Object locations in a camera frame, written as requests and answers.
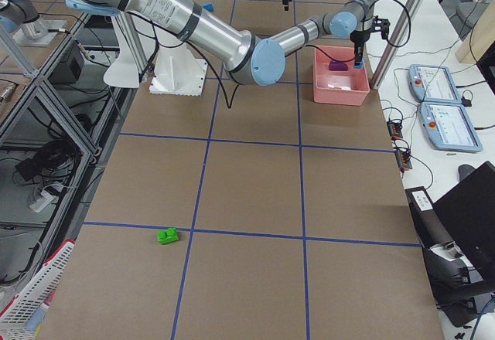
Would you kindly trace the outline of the green block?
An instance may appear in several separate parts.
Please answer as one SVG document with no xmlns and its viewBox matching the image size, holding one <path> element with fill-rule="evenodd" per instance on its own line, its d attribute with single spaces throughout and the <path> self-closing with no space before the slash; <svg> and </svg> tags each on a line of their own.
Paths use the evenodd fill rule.
<svg viewBox="0 0 495 340">
<path fill-rule="evenodd" d="M 157 242 L 161 245 L 174 243 L 179 240 L 179 234 L 176 228 L 170 227 L 161 229 L 156 233 Z"/>
</svg>

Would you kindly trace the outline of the white plastic basket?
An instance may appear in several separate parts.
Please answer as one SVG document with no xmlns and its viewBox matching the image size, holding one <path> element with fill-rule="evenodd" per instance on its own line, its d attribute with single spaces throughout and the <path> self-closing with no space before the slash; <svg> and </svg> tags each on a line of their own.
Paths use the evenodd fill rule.
<svg viewBox="0 0 495 340">
<path fill-rule="evenodd" d="M 66 240 L 1 311 L 1 339 L 35 339 L 75 242 Z"/>
</svg>

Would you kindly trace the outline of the black laptop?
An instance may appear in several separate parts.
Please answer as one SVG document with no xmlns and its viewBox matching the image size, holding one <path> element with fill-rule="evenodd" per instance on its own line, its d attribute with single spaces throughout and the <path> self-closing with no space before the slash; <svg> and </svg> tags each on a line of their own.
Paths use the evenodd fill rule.
<svg viewBox="0 0 495 340">
<path fill-rule="evenodd" d="M 494 165 L 484 162 L 434 202 L 433 209 L 483 278 L 493 278 Z"/>
</svg>

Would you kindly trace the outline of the upper teach pendant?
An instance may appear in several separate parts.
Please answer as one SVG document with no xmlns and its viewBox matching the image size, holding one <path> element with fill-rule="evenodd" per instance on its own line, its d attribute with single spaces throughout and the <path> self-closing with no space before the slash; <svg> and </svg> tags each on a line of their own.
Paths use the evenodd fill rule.
<svg viewBox="0 0 495 340">
<path fill-rule="evenodd" d="M 461 103 L 461 97 L 446 66 L 411 64 L 408 68 L 411 94 L 418 102 Z"/>
</svg>

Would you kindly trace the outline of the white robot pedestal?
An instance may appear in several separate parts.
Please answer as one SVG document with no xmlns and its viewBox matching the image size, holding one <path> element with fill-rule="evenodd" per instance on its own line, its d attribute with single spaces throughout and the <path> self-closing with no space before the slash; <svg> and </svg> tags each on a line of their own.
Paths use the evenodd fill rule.
<svg viewBox="0 0 495 340">
<path fill-rule="evenodd" d="M 144 16 L 120 11 L 111 22 L 119 54 L 104 75 L 107 85 L 138 88 L 148 82 L 151 94 L 202 94 L 208 69 L 206 60 L 197 59 L 179 39 Z"/>
</svg>

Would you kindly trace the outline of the aluminium frame post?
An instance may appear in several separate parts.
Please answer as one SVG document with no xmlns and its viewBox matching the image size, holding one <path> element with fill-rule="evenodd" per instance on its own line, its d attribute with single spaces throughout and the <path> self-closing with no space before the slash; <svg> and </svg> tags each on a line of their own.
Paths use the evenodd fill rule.
<svg viewBox="0 0 495 340">
<path fill-rule="evenodd" d="M 403 10 L 398 22 L 394 26 L 394 30 L 391 34 L 391 42 L 395 45 L 397 45 L 400 42 L 403 42 L 406 35 L 407 31 L 411 31 L 411 28 L 408 27 L 408 18 L 407 15 L 410 16 L 411 19 L 414 18 L 415 14 L 419 10 L 423 0 L 407 0 L 405 3 L 405 8 L 406 10 Z M 381 83 L 384 81 L 384 78 L 387 74 L 387 71 L 391 67 L 391 64 L 393 62 L 393 59 L 395 58 L 397 54 L 398 48 L 395 48 L 393 46 L 386 46 L 384 49 L 384 52 L 382 54 L 382 57 L 377 65 L 377 68 L 374 72 L 373 77 L 371 78 L 370 81 L 370 86 L 378 90 Z"/>
</svg>

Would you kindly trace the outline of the teach pendant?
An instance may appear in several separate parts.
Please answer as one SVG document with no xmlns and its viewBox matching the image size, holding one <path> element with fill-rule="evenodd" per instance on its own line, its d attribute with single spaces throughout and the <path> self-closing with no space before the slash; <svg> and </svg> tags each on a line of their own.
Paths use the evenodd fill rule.
<svg viewBox="0 0 495 340">
<path fill-rule="evenodd" d="M 461 103 L 461 97 L 446 66 L 411 64 L 408 68 L 411 94 L 418 102 Z"/>
<path fill-rule="evenodd" d="M 449 102 L 422 102 L 422 125 L 433 147 L 440 151 L 479 153 L 483 150 L 466 109 Z"/>
</svg>

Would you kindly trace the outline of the long blue block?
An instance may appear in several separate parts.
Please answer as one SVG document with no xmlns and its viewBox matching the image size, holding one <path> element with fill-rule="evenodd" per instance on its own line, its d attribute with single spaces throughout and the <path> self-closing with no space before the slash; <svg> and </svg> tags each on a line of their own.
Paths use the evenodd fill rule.
<svg viewBox="0 0 495 340">
<path fill-rule="evenodd" d="M 203 4 L 203 8 L 208 10 L 209 12 L 213 12 L 214 11 L 214 7 L 213 7 L 213 4 L 212 3 L 205 3 Z"/>
</svg>

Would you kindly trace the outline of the pink plastic box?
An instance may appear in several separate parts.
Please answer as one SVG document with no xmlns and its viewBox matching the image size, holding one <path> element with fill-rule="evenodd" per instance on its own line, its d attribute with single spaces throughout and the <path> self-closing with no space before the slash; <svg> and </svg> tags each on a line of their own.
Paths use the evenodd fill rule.
<svg viewBox="0 0 495 340">
<path fill-rule="evenodd" d="M 348 71 L 329 71 L 330 60 L 346 62 Z M 365 67 L 354 69 L 354 48 L 351 46 L 317 46 L 313 57 L 313 100 L 319 104 L 360 106 L 370 87 Z M 334 86 L 348 86 L 338 90 Z"/>
</svg>

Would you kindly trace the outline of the lower teach pendant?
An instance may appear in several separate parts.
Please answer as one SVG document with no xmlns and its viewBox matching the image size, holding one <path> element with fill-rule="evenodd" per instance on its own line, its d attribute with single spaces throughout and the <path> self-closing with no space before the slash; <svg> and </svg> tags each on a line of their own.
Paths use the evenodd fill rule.
<svg viewBox="0 0 495 340">
<path fill-rule="evenodd" d="M 440 151 L 479 153 L 483 150 L 466 109 L 449 102 L 422 102 L 422 125 L 433 147 Z"/>
</svg>

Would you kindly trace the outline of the purple block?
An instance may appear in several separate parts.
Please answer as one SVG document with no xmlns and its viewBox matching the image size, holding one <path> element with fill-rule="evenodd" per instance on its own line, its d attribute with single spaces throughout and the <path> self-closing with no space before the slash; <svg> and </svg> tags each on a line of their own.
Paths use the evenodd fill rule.
<svg viewBox="0 0 495 340">
<path fill-rule="evenodd" d="M 329 71 L 343 72 L 348 71 L 348 65 L 346 62 L 330 60 L 328 69 Z"/>
</svg>

